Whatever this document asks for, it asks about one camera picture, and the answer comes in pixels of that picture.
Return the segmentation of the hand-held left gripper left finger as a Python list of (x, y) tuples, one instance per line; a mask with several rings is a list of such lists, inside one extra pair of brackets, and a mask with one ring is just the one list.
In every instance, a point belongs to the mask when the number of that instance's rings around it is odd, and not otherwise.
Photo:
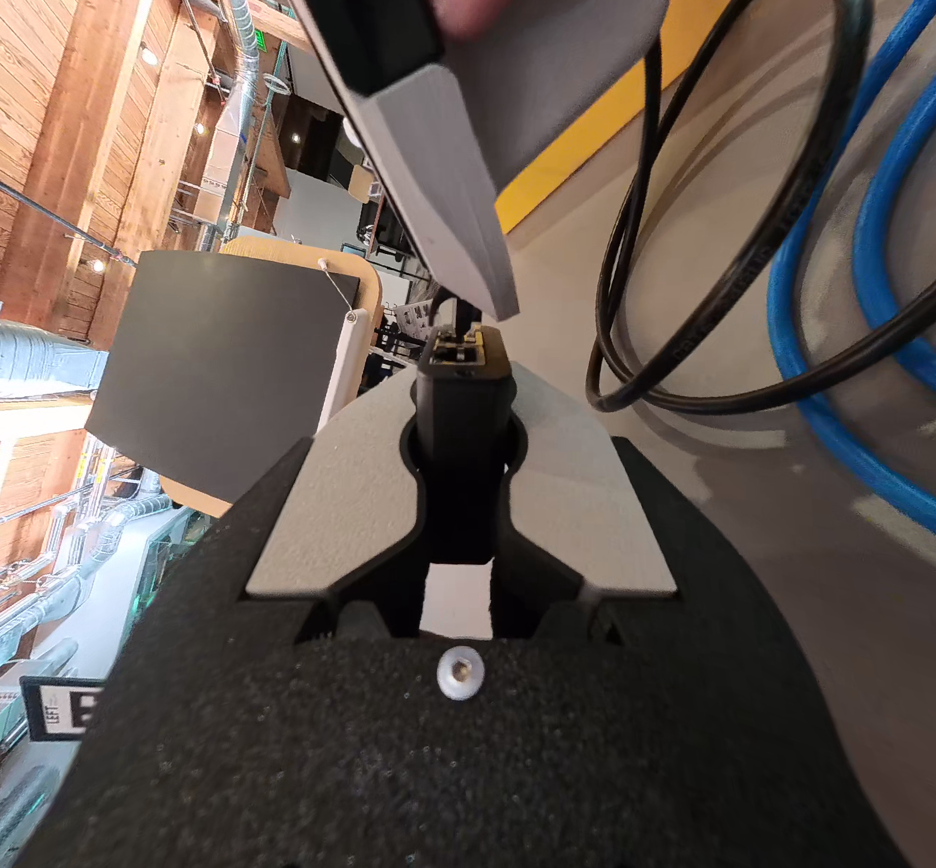
[(247, 581), (249, 596), (310, 597), (334, 612), (367, 601), (392, 636), (418, 636), (428, 559), (415, 546), (424, 520), (408, 458), (416, 373), (392, 375), (314, 436)]

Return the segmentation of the silver spiral ceiling duct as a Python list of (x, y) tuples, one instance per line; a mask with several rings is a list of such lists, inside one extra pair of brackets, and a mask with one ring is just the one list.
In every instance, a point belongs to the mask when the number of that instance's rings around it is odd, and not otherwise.
[(248, 0), (227, 0), (226, 18), (236, 50), (236, 87), (248, 111), (254, 105), (260, 73), (259, 47)]

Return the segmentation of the black ethernet adapter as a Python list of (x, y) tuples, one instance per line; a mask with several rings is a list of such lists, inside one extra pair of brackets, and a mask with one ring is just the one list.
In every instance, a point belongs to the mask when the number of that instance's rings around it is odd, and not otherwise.
[(497, 510), (517, 387), (500, 331), (430, 333), (415, 377), (415, 463), (425, 489), (420, 546), (430, 564), (482, 566)]

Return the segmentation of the yellow plastic bin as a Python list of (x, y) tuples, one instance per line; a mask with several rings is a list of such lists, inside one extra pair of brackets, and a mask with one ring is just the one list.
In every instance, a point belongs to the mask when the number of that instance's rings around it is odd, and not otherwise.
[[(730, 0), (670, 0), (663, 21), (663, 87), (695, 58)], [(496, 211), (509, 232), (601, 150), (644, 108), (642, 66), (637, 65), (533, 160), (498, 196)]]

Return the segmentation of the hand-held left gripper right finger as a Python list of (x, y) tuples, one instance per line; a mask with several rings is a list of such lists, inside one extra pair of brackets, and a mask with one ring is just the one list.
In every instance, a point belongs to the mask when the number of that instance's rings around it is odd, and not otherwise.
[(530, 638), (559, 603), (676, 595), (677, 583), (609, 433), (523, 365), (490, 580), (496, 638)]

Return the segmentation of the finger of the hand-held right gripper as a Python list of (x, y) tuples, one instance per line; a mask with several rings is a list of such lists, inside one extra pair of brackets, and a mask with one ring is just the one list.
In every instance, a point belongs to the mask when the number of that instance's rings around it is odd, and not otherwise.
[(495, 189), (503, 190), (635, 66), (670, 0), (512, 0), (478, 39), (447, 44)]
[(498, 321), (515, 316), (519, 299), (494, 184), (445, 65), (444, 40), (442, 61), (366, 98), (342, 83), (309, 10), (289, 3), (434, 279)]

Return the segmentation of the silver rectangular ventilation duct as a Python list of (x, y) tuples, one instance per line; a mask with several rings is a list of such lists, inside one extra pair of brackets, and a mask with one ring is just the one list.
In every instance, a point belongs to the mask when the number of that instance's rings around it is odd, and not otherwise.
[(253, 94), (236, 82), (215, 126), (202, 173), (194, 215), (222, 229), (228, 224), (246, 156)]

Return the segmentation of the silver ribbed ventilation duct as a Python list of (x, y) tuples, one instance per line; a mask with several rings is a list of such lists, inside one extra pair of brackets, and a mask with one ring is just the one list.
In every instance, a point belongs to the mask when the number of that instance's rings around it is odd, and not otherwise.
[(109, 352), (40, 328), (1, 320), (1, 399), (87, 394), (101, 382)]

